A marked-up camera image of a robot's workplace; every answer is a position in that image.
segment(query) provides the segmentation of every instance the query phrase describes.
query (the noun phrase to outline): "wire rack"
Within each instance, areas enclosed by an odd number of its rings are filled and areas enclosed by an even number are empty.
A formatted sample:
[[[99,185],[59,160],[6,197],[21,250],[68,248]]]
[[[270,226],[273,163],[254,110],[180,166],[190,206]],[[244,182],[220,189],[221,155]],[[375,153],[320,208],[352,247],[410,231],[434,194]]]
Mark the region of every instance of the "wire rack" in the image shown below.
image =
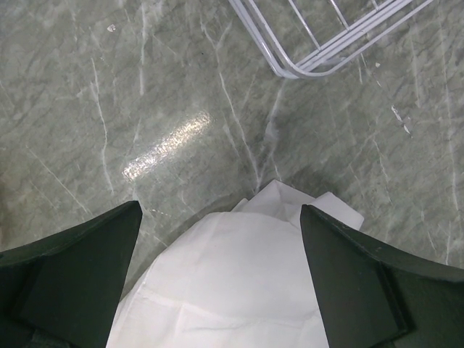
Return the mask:
[[[306,13],[304,11],[305,5],[306,8],[314,6],[313,12],[317,11],[320,7],[315,6],[316,1],[306,0],[306,4],[299,4],[298,0],[281,0],[281,10],[286,7],[289,11],[286,13],[291,13],[295,22],[298,22],[302,28],[299,33],[300,37],[301,33],[304,35],[302,43],[297,44],[304,46],[302,59],[292,59],[289,56],[288,49],[284,49],[282,44],[286,39],[280,37],[279,40],[276,35],[275,30],[279,29],[278,25],[270,25],[268,22],[270,18],[266,18],[263,14],[266,12],[266,7],[273,6],[275,2],[257,1],[229,0],[274,73],[283,78],[295,79],[319,78],[336,72],[434,0],[365,0],[362,11],[355,20],[350,20],[349,17],[353,16],[346,13],[348,9],[352,10],[353,6],[345,6],[346,11],[343,11],[336,0],[319,0],[319,2],[324,1],[324,6],[333,12],[334,27],[340,28],[339,32],[335,31],[334,35],[325,41],[316,38],[314,27],[318,27],[318,24],[307,20],[307,14],[311,10]]]

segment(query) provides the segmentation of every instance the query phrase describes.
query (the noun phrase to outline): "marble floor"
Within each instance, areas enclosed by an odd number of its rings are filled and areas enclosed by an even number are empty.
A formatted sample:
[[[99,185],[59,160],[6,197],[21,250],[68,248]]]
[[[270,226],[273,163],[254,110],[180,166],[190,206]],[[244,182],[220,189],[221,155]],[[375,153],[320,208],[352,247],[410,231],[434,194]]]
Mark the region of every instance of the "marble floor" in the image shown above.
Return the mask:
[[[130,287],[277,178],[464,268],[463,28],[436,0],[331,77],[283,80],[227,0],[0,0],[0,249],[137,199]]]

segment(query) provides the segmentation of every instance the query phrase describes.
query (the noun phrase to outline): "glossy floor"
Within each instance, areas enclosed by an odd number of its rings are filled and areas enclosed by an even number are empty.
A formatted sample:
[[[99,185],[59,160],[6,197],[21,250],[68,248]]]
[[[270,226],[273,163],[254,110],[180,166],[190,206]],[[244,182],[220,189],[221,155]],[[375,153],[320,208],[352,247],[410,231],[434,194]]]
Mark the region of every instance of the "glossy floor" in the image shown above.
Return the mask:
[[[272,178],[464,267],[464,3],[436,0],[322,80],[282,80],[226,0],[0,1],[0,248],[129,199],[129,284]]]

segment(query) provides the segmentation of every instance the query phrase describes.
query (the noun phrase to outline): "white fabric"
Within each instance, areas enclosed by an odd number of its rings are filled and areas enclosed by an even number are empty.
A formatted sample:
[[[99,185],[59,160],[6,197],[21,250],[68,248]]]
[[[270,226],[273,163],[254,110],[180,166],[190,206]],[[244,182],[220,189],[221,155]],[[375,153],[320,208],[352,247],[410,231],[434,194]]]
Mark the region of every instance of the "white fabric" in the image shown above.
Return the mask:
[[[299,227],[314,204],[358,229],[326,194],[273,181],[232,212],[208,215],[152,263],[122,300],[108,348],[327,348]]]

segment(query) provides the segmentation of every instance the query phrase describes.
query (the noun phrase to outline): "metal wire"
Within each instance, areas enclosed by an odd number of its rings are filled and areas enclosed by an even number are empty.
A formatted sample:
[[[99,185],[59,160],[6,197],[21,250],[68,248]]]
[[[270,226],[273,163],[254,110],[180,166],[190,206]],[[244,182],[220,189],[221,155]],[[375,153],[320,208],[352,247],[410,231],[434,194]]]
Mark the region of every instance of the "metal wire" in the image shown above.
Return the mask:
[[[275,33],[269,26],[268,21],[264,18],[254,0],[229,0],[232,7],[237,12],[246,29],[251,34],[260,51],[268,61],[274,73],[284,78],[317,78],[334,73],[345,64],[353,60],[358,54],[363,53],[367,48],[372,46],[382,37],[392,32],[393,29],[404,23],[413,15],[428,6],[434,0],[422,0],[422,2],[413,9],[402,12],[402,17],[395,23],[391,24],[387,29],[380,34],[370,39],[355,52],[348,57],[337,57],[342,50],[349,48],[356,43],[367,33],[381,23],[388,20],[391,16],[403,10],[413,0],[386,0],[381,4],[377,4],[376,0],[370,0],[374,9],[367,14],[364,14],[359,20],[349,25],[344,15],[341,13],[335,0],[329,0],[331,6],[337,13],[337,17],[341,21],[344,29],[336,34],[331,40],[320,43],[315,35],[310,30],[308,24],[303,18],[302,13],[294,3],[294,0],[288,0],[289,5],[297,15],[299,21],[306,30],[310,40],[314,43],[316,50],[311,51],[305,58],[299,62],[293,62],[288,54],[283,49],[281,43],[276,38]],[[315,69],[322,66],[333,64],[332,68],[326,71],[317,71]]]

